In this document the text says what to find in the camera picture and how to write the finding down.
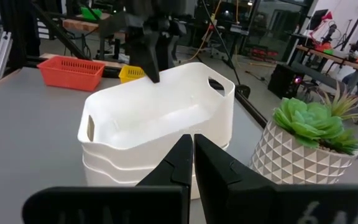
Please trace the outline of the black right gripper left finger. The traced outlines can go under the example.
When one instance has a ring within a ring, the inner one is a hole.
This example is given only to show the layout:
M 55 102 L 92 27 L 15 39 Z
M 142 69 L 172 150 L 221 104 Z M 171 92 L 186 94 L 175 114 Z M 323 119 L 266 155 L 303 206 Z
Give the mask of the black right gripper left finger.
M 193 140 L 184 134 L 134 187 L 51 187 L 30 196 L 24 224 L 188 224 Z

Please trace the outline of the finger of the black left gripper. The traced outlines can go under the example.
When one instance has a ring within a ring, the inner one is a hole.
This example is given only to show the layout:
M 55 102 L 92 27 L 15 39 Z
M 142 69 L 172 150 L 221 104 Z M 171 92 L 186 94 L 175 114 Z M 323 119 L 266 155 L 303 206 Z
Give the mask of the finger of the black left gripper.
M 176 47 L 180 37 L 184 36 L 184 24 L 170 22 L 169 28 L 159 36 L 159 70 L 167 70 L 174 66 Z
M 127 18 L 127 53 L 129 65 L 140 67 L 153 83 L 160 81 L 157 54 L 159 32 L 142 18 L 129 14 Z

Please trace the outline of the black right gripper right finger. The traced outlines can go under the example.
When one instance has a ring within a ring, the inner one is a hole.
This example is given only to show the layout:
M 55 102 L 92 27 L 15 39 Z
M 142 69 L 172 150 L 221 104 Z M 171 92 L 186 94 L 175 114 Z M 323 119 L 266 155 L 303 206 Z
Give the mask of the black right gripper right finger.
M 207 224 L 358 224 L 358 185 L 276 184 L 195 134 Z

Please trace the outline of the white plastic handled basket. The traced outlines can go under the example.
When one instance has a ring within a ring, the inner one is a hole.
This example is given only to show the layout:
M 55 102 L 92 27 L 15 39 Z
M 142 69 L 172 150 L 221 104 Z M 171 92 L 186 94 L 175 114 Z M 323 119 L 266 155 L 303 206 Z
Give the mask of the white plastic handled basket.
M 141 166 L 165 154 L 184 134 L 202 134 L 218 146 L 232 138 L 235 84 L 203 63 L 160 72 L 91 94 L 77 138 L 83 148 Z
M 102 168 L 95 168 L 83 158 L 83 165 L 85 168 L 86 181 L 89 186 L 135 186 L 144 177 L 151 173 L 152 169 L 141 169 L 134 171 L 119 171 L 119 174 L 124 174 L 124 177 L 129 177 L 129 180 L 118 180 L 113 176 L 111 169 L 108 171 Z
M 84 142 L 83 161 L 91 169 L 110 176 L 116 182 L 133 182 L 151 173 L 172 149 L 191 155 L 192 138 L 173 141 L 150 141 L 127 149 L 100 142 Z

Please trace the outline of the yellow slotted plastic basket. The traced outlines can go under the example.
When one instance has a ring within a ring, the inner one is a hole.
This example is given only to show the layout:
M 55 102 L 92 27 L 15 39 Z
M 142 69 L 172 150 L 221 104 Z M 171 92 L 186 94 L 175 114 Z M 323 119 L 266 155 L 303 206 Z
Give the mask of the yellow slotted plastic basket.
M 131 82 L 143 77 L 145 77 L 143 69 L 132 65 L 123 66 L 119 72 L 119 79 L 121 83 Z

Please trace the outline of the green box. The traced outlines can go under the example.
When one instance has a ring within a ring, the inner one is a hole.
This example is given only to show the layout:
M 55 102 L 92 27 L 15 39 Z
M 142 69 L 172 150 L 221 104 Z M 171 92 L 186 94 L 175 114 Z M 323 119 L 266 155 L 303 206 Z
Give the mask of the green box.
M 92 21 L 97 21 L 102 16 L 102 11 L 99 9 L 88 9 L 86 7 L 80 7 L 81 15 L 85 19 L 89 19 Z

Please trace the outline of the artificial succulent in patterned pot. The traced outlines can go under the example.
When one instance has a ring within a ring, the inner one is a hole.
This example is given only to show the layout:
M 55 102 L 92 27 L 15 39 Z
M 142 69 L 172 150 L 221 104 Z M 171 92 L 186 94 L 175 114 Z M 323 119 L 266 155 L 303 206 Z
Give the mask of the artificial succulent in patterned pot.
M 348 119 L 358 96 L 326 92 L 319 102 L 283 98 L 257 143 L 249 167 L 276 184 L 335 184 L 358 156 Z

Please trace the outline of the wooden workbench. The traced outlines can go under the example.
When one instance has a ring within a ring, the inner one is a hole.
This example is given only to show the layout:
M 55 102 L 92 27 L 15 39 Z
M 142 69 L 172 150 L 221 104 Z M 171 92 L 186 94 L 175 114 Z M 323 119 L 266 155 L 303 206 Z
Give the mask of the wooden workbench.
M 98 23 L 92 23 L 92 22 L 85 22 L 85 21 L 78 21 L 74 19 L 64 19 L 63 27 L 66 30 L 72 31 L 72 32 L 98 32 L 99 25 Z

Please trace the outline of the black labelled control box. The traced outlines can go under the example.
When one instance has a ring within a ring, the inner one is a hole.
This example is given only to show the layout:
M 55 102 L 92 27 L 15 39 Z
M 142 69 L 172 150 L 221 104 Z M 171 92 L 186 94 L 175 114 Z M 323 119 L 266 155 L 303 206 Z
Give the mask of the black labelled control box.
M 50 39 L 49 29 L 39 19 L 37 19 L 37 29 L 40 39 Z

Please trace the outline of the black computer tower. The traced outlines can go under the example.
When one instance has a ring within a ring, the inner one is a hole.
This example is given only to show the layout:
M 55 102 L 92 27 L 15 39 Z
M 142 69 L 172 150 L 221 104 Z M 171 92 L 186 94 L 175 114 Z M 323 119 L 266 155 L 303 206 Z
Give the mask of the black computer tower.
M 268 90 L 282 98 L 296 97 L 305 74 L 288 65 L 277 65 L 271 74 Z

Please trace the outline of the silver aluminium extrusion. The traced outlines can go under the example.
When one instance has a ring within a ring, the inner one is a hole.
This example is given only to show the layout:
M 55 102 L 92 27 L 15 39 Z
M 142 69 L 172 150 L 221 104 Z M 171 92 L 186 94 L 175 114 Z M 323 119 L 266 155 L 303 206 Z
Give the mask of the silver aluminium extrusion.
M 4 31 L 0 40 L 0 79 L 4 76 L 12 47 L 12 33 Z

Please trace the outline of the black computer monitor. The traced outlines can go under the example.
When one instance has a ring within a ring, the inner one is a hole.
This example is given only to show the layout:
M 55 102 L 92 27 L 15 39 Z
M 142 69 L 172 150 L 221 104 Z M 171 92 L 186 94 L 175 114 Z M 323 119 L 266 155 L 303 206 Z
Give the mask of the black computer monitor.
M 323 20 L 323 17 L 328 13 L 327 9 L 321 9 L 314 12 L 314 14 L 310 18 L 309 30 L 315 30 L 317 27 L 319 27 L 321 21 Z

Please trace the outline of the red desk lamp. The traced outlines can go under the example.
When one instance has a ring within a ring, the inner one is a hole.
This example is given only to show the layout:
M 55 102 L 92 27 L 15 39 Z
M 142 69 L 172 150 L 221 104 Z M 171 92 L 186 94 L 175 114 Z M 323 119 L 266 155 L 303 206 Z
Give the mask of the red desk lamp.
M 317 27 L 315 30 L 311 30 L 310 38 L 314 39 L 313 35 L 320 28 L 321 24 L 324 24 L 327 20 L 331 20 L 332 18 L 333 18 L 332 13 L 331 11 L 328 10 L 328 13 L 323 17 L 323 20 L 321 21 L 319 27 Z

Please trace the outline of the long wooden table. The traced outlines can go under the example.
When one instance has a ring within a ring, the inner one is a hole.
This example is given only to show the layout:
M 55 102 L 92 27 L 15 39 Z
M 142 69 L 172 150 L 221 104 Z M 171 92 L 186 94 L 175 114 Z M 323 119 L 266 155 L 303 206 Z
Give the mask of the long wooden table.
M 350 66 L 356 70 L 358 70 L 358 55 L 352 55 L 350 56 L 348 53 L 346 52 L 341 52 L 341 51 L 337 51 L 334 50 L 331 54 L 327 54 L 326 52 L 321 52 L 309 47 L 304 47 L 302 45 L 297 45 L 296 46 L 297 50 L 302 50 L 304 52 L 313 54 L 313 55 L 317 55 L 319 57 L 322 58 L 326 58 L 328 60 L 332 60 L 335 63 L 338 63 L 340 65 L 346 65 L 346 66 Z

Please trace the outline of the black table edge rail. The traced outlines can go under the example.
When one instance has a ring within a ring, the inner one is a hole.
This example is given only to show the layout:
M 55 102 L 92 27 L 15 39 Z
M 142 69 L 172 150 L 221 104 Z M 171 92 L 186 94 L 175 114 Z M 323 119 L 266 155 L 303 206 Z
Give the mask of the black table edge rail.
M 235 99 L 244 107 L 244 109 L 253 117 L 253 119 L 264 129 L 267 125 L 267 119 L 259 110 L 249 101 L 250 88 L 245 85 L 236 85 Z

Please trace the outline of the black rig frame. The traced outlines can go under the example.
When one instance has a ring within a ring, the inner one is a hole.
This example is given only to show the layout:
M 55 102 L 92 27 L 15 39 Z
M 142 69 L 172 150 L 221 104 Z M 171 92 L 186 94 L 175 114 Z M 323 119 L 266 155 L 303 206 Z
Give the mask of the black rig frame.
M 40 44 L 36 34 L 37 19 L 52 30 L 76 58 L 89 59 L 34 0 L 0 0 L 0 15 L 4 30 L 12 34 L 10 67 L 31 67 L 38 62 Z

